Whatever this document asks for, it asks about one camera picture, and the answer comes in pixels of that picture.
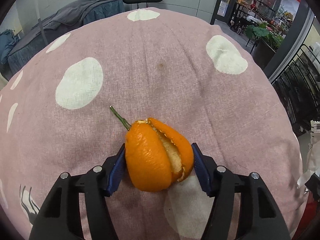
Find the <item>orange peel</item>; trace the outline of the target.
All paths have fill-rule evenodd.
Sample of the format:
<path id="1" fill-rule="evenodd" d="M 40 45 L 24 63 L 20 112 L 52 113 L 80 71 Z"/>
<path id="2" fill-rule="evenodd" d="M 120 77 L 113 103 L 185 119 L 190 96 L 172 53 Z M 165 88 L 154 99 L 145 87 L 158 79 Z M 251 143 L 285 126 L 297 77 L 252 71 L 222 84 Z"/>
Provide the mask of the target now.
<path id="1" fill-rule="evenodd" d="M 159 192 L 189 177 L 194 154 L 183 135 L 155 118 L 129 124 L 113 107 L 110 110 L 127 129 L 125 161 L 135 188 Z"/>

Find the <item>white paper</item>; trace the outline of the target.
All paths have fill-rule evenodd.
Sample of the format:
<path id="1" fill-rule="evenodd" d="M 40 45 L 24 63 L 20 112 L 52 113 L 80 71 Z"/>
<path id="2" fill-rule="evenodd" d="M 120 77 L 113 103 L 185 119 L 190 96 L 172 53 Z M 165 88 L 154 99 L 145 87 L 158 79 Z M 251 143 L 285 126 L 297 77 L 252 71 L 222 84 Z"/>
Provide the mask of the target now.
<path id="1" fill-rule="evenodd" d="M 319 177 L 319 158 L 319 121 L 311 120 L 310 144 L 306 159 L 307 171 L 298 179 L 298 188 L 305 185 L 312 175 Z"/>

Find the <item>pink polka dot bedspread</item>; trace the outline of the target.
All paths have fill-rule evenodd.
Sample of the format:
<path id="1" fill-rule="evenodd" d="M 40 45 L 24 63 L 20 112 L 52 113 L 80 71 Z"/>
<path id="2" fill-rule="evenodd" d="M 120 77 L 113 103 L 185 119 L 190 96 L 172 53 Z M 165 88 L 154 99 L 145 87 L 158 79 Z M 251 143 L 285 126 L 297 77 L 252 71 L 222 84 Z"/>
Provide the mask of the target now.
<path id="1" fill-rule="evenodd" d="M 111 108 L 160 120 L 234 173 L 259 173 L 295 233 L 299 143 L 264 72 L 219 26 L 148 8 L 68 32 L 1 90 L 1 217 L 24 239 L 62 172 L 85 173 L 123 144 Z"/>

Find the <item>green potted plant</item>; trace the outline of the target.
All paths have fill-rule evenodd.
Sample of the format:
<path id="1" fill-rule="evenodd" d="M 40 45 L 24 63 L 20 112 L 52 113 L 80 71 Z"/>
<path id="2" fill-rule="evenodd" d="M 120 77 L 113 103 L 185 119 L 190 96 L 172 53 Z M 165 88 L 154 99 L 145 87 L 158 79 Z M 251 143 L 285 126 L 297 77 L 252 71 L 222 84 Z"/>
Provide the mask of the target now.
<path id="1" fill-rule="evenodd" d="M 275 34 L 270 31 L 267 26 L 261 24 L 259 26 L 248 25 L 245 29 L 246 36 L 254 41 L 257 46 L 259 42 L 265 42 L 271 49 L 277 51 L 282 44 L 284 38 L 281 35 Z"/>

